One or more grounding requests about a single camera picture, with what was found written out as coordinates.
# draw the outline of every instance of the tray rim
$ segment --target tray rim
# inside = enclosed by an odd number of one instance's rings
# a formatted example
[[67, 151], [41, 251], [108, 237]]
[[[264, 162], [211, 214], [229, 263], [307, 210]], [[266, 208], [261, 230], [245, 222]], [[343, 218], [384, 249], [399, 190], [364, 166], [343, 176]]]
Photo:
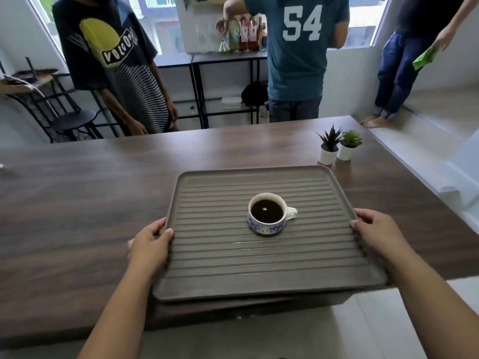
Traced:
[[[165, 222], [165, 229], [168, 229], [169, 228], [169, 222], [170, 222], [170, 213], [171, 213], [171, 208], [173, 207], [173, 202], [174, 202], [174, 197], [175, 197], [175, 193], [176, 193], [176, 188], [178, 186], [178, 182], [180, 180], [180, 178], [185, 175], [185, 174], [190, 174], [190, 173], [207, 173], [207, 172], [225, 172], [225, 171], [244, 171], [244, 170], [269, 170], [269, 169], [303, 169], [303, 168], [309, 168], [309, 169], [322, 169], [325, 171], [326, 174], [329, 174], [330, 177], [333, 179], [333, 182], [340, 188], [339, 189], [339, 193], [341, 194], [341, 197], [343, 199], [343, 201], [346, 203], [346, 207], [350, 210], [350, 212], [352, 213], [353, 217], [355, 217], [356, 219], [359, 219], [358, 216], [356, 215], [356, 212], [353, 208], [353, 206], [351, 205], [351, 202], [349, 201], [349, 199], [347, 198], [346, 196], [346, 193], [344, 192], [344, 189], [343, 187], [340, 185], [338, 179], [336, 178], [336, 176], [334, 175], [334, 172], [332, 171], [332, 169], [328, 168], [327, 166], [325, 165], [321, 165], [321, 164], [316, 164], [316, 165], [282, 165], [282, 166], [268, 166], [268, 167], [263, 167], [263, 168], [258, 168], [258, 167], [251, 167], [251, 168], [229, 168], [229, 169], [215, 169], [215, 170], [189, 170], [189, 171], [183, 171], [182, 173], [178, 174], [177, 177], [176, 177], [176, 181], [175, 181], [175, 185], [173, 187], [173, 192], [171, 193], [171, 199], [170, 199], [170, 205], [168, 207], [168, 213], [167, 213], [167, 216], [166, 216], [166, 222]], [[384, 284], [377, 284], [377, 285], [374, 285], [374, 286], [371, 286], [371, 287], [368, 287], [368, 290], [370, 289], [380, 289], [381, 287], [385, 288], [386, 286], [388, 286], [388, 283], [389, 283], [389, 276], [387, 274], [387, 271], [386, 271], [386, 268], [385, 266], [381, 263], [381, 260], [379, 259], [378, 255], [376, 253], [374, 253], [371, 249], [369, 249], [367, 247], [367, 245], [364, 243], [364, 240], [362, 239], [362, 236], [355, 230], [352, 229], [352, 232], [353, 232], [353, 235], [355, 236], [357, 242], [360, 244], [361, 248], [366, 252], [366, 255], [368, 256], [369, 259], [371, 259], [372, 263], [378, 268], [381, 270], [381, 275], [384, 277], [384, 281], [385, 283]], [[170, 241], [170, 244], [169, 244], [169, 250], [171, 249], [171, 245], [172, 245], [172, 241], [174, 240], [174, 236], [173, 236], [173, 239]], [[152, 285], [152, 292], [154, 292], [155, 288], [161, 284], [161, 280], [163, 279], [164, 275], [166, 274], [167, 272], [167, 268], [166, 267], [163, 267], [160, 269], [161, 270], [161, 276], [154, 282], [154, 284]], [[348, 290], [351, 290], [351, 289], [333, 289], [332, 291], [330, 291], [331, 293], [333, 292], [342, 292], [342, 291], [348, 291]], [[329, 291], [327, 290], [307, 290], [307, 291], [297, 291], [296, 293], [298, 294], [302, 294], [302, 293], [327, 293]], [[162, 299], [156, 295], [153, 294], [153, 296], [155, 296], [155, 298], [161, 302], [186, 302], [186, 301], [191, 301], [191, 300], [194, 300], [196, 301], [194, 298], [193, 299], [184, 299], [184, 300], [180, 300], [180, 299]], [[231, 296], [219, 296], [219, 297], [212, 297], [211, 300], [221, 300], [221, 299], [225, 299], [225, 298], [235, 298], [235, 297], [258, 297], [258, 296], [265, 296], [265, 294], [257, 294], [257, 295], [248, 295], [248, 296], [245, 296], [245, 295], [231, 295]]]

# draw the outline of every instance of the stool seat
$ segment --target stool seat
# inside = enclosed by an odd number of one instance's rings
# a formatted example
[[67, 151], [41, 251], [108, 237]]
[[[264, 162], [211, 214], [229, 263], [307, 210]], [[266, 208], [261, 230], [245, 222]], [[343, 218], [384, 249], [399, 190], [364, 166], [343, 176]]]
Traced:
[[58, 132], [69, 131], [83, 127], [92, 122], [95, 118], [95, 112], [81, 109], [78, 112], [69, 112], [61, 115], [52, 122], [51, 127]]

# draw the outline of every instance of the bare foot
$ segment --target bare foot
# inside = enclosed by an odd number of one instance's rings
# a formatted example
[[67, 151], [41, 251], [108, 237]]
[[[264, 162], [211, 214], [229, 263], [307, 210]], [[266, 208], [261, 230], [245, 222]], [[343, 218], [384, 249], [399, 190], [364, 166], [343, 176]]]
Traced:
[[359, 124], [361, 126], [366, 126], [366, 124], [372, 120], [375, 120], [376, 118], [378, 118], [380, 116], [380, 114], [373, 114], [371, 116], [369, 116], [368, 118], [366, 118], [365, 120], [362, 120]]
[[386, 127], [387, 126], [387, 120], [384, 118], [376, 118], [374, 120], [369, 121], [364, 125], [367, 128], [379, 128], [379, 127]]

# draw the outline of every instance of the black coffee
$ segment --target black coffee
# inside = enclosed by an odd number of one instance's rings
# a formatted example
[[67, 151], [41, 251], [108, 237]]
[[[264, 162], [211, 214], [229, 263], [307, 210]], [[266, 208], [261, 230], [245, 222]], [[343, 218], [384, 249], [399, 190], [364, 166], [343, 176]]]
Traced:
[[276, 223], [283, 217], [283, 209], [278, 203], [263, 199], [253, 204], [251, 214], [258, 222]]

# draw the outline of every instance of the succulent plant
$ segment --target succulent plant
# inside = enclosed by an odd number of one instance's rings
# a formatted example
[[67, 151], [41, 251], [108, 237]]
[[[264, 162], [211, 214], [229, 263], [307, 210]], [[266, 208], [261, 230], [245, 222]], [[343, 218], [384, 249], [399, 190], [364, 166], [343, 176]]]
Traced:
[[336, 131], [334, 129], [334, 125], [333, 125], [331, 127], [331, 130], [329, 131], [329, 133], [324, 131], [324, 135], [320, 135], [317, 132], [316, 132], [316, 134], [319, 137], [321, 137], [321, 139], [323, 140], [323, 144], [321, 145], [321, 147], [323, 147], [323, 149], [325, 151], [336, 152], [336, 151], [338, 151], [337, 145], [341, 141], [341, 137], [340, 137], [341, 132], [342, 132], [341, 128], [338, 131]]
[[344, 147], [356, 148], [362, 144], [361, 136], [354, 130], [343, 132], [341, 144]]

